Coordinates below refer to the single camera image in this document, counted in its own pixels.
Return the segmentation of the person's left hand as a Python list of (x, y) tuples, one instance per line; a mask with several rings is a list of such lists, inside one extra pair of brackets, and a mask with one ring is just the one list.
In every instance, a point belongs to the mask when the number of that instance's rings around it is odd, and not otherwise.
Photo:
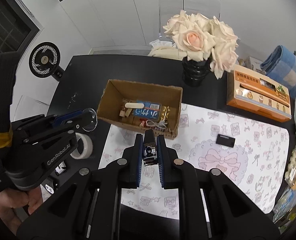
[(0, 193), (0, 218), (4, 224), (16, 235), (21, 220), (15, 213), (15, 209), (28, 206), (31, 215), (43, 204), (41, 187), (38, 186), (28, 192), (5, 189)]

